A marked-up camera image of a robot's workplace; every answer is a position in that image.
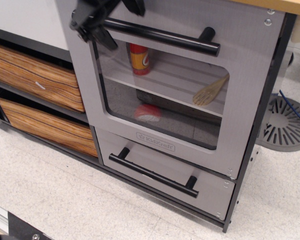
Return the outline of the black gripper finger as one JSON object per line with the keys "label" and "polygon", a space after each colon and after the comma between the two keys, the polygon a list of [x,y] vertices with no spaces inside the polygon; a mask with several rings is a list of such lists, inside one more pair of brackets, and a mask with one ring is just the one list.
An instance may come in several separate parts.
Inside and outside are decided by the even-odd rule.
{"label": "black gripper finger", "polygon": [[145,3],[143,0],[122,0],[125,7],[137,16],[144,16],[146,12]]}
{"label": "black gripper finger", "polygon": [[99,43],[111,51],[114,51],[118,48],[117,43],[103,25],[87,26],[86,35],[86,42]]}

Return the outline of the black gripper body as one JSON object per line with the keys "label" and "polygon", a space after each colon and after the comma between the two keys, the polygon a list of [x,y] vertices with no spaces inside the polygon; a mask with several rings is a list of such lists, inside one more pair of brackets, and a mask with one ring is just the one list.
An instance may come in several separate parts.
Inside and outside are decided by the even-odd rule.
{"label": "black gripper body", "polygon": [[118,4],[118,0],[78,0],[71,13],[69,27],[77,31],[78,36],[86,42],[86,27],[104,26],[106,18]]}

